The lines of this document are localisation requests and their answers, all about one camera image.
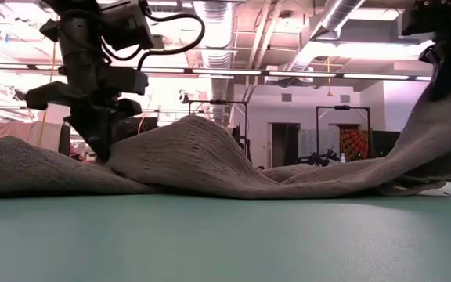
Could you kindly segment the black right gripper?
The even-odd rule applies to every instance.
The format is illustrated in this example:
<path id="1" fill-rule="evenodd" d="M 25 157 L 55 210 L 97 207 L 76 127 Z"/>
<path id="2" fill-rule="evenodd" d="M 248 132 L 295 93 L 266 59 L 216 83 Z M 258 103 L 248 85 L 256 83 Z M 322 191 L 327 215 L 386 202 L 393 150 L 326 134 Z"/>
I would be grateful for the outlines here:
<path id="1" fill-rule="evenodd" d="M 434 44 L 419 61 L 433 65 L 429 99 L 439 101 L 451 92 L 451 0 L 413 0 L 403 13 L 402 36 L 427 33 L 434 35 Z"/>

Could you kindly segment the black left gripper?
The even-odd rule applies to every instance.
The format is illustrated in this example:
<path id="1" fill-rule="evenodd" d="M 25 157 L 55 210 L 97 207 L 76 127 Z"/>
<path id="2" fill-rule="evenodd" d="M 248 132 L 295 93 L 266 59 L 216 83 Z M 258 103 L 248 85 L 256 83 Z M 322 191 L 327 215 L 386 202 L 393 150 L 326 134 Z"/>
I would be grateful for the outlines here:
<path id="1" fill-rule="evenodd" d="M 50 103 L 68 106 L 67 122 L 100 161 L 107 161 L 112 132 L 117 131 L 123 120 L 142 113 L 138 102 L 121 98 L 121 94 L 144 95 L 148 77 L 130 67 L 107 65 L 74 70 L 62 67 L 59 73 L 67 76 L 67 82 L 49 82 L 27 91 L 27 107 L 44 110 Z"/>

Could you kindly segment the grey woven towel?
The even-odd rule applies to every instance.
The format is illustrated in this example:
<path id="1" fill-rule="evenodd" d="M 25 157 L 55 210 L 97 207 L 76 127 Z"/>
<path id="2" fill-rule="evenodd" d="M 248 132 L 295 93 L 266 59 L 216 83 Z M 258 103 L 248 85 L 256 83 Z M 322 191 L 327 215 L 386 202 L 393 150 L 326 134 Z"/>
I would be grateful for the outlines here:
<path id="1" fill-rule="evenodd" d="M 319 199 L 377 190 L 414 195 L 451 178 L 451 93 L 428 86 L 384 157 L 326 167 L 259 171 L 233 137 L 202 117 L 113 145 L 103 165 L 84 164 L 12 136 L 0 138 L 0 198 L 198 193 L 237 199 Z"/>

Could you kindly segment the pink curtain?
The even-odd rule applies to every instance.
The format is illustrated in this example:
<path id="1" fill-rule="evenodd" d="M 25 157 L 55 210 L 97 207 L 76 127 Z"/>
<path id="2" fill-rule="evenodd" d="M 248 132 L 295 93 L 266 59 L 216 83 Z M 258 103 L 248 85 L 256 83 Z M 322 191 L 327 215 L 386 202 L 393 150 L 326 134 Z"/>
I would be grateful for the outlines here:
<path id="1" fill-rule="evenodd" d="M 8 121 L 0 122 L 0 138 L 14 136 L 28 142 L 33 146 L 39 146 L 48 150 L 58 151 L 60 127 L 58 124 L 33 123 Z"/>

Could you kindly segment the yellow hanging pendant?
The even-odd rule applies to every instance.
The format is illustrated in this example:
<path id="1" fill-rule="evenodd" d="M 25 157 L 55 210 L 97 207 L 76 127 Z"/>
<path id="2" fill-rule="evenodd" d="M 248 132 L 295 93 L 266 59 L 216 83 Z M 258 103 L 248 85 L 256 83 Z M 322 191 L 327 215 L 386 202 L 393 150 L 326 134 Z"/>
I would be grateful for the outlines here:
<path id="1" fill-rule="evenodd" d="M 326 66 L 327 66 L 327 72 L 330 73 L 330 57 L 327 57 Z M 327 79 L 327 96 L 329 96 L 329 97 L 333 96 L 333 93 L 331 92 L 331 78 L 332 77 L 329 77 Z"/>

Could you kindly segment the orange patterned panel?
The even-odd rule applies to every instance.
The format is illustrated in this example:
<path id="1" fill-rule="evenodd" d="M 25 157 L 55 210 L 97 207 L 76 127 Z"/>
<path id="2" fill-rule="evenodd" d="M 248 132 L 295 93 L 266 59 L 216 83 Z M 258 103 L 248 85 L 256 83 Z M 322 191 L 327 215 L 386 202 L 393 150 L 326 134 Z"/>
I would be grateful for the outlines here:
<path id="1" fill-rule="evenodd" d="M 369 157 L 369 133 L 358 125 L 342 125 L 339 127 L 339 150 L 345 160 L 358 161 Z"/>

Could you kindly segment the long ceiling light strip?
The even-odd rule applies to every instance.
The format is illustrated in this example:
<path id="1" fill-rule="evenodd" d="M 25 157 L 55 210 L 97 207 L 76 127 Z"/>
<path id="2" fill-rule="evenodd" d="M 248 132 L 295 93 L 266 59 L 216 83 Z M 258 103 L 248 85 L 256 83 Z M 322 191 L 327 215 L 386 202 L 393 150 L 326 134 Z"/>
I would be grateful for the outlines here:
<path id="1" fill-rule="evenodd" d="M 62 66 L 47 64 L 0 63 L 5 71 L 58 71 Z M 285 70 L 241 70 L 241 69 L 200 69 L 184 67 L 143 67 L 148 74 L 198 74 L 223 76 L 264 76 L 278 78 L 331 78 L 384 81 L 430 81 L 430 76 L 404 74 L 364 74 L 342 72 L 285 71 Z"/>

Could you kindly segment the dark open doorway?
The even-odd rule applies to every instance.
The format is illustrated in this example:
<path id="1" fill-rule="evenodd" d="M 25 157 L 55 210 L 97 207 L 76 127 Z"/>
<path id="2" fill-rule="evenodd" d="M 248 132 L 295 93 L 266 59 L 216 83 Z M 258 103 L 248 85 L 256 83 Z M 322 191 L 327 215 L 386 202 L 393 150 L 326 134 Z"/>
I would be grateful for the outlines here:
<path id="1" fill-rule="evenodd" d="M 298 162 L 300 125 L 272 123 L 271 166 L 295 165 Z"/>

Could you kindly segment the black station frame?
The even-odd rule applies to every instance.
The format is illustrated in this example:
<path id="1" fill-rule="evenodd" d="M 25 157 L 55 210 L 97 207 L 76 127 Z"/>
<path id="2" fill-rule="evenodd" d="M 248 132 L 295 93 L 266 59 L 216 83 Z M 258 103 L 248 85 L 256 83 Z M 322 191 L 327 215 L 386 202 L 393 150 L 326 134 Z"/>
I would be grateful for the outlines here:
<path id="1" fill-rule="evenodd" d="M 366 111 L 366 117 L 364 119 L 367 121 L 367 136 L 368 136 L 368 157 L 372 157 L 372 128 L 371 128 L 371 114 L 369 107 L 351 107 L 348 105 L 336 105 L 336 106 L 316 106 L 316 152 L 314 155 L 317 157 L 315 162 L 316 166 L 325 167 L 330 163 L 330 159 L 333 158 L 333 151 L 329 150 L 328 154 L 320 154 L 319 150 L 319 120 L 321 116 L 319 115 L 320 109 L 333 109 L 333 110 L 355 110 L 361 114 L 360 110 Z"/>
<path id="2" fill-rule="evenodd" d="M 245 101 L 227 101 L 223 99 L 190 99 L 187 103 L 187 114 L 188 115 L 196 115 L 196 114 L 206 114 L 207 111 L 203 110 L 203 106 L 209 106 L 212 109 L 214 107 L 218 107 L 219 109 L 224 109 L 227 106 L 235 107 L 236 105 L 241 105 L 243 107 L 243 116 L 244 116 L 244 132 L 241 133 L 241 126 L 237 125 L 233 127 L 232 136 L 243 150 L 245 156 L 249 161 L 251 161 L 251 141 L 248 139 L 248 129 L 249 129 L 249 119 L 247 114 L 247 106 L 248 102 Z"/>

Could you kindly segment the silver ribbed ventilation duct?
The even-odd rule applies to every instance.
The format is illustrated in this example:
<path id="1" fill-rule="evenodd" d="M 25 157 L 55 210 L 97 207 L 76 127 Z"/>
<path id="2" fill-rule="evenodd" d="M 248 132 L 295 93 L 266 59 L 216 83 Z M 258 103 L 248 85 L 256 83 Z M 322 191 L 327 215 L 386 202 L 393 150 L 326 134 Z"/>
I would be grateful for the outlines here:
<path id="1" fill-rule="evenodd" d="M 308 24 L 301 29 L 300 48 L 285 70 L 304 71 L 315 57 L 321 56 L 322 51 L 326 48 L 316 39 L 325 34 L 332 34 L 334 40 L 339 39 L 341 28 L 365 1 L 327 0 L 323 11 L 309 17 Z"/>
<path id="2" fill-rule="evenodd" d="M 202 52 L 205 68 L 229 69 L 233 54 L 227 51 L 233 42 L 234 4 L 231 2 L 193 1 L 196 14 L 205 23 L 205 35 L 201 43 L 210 51 Z M 228 78 L 211 78 L 211 99 L 229 100 Z M 229 123 L 227 105 L 211 106 L 211 116 L 215 123 L 227 126 Z"/>

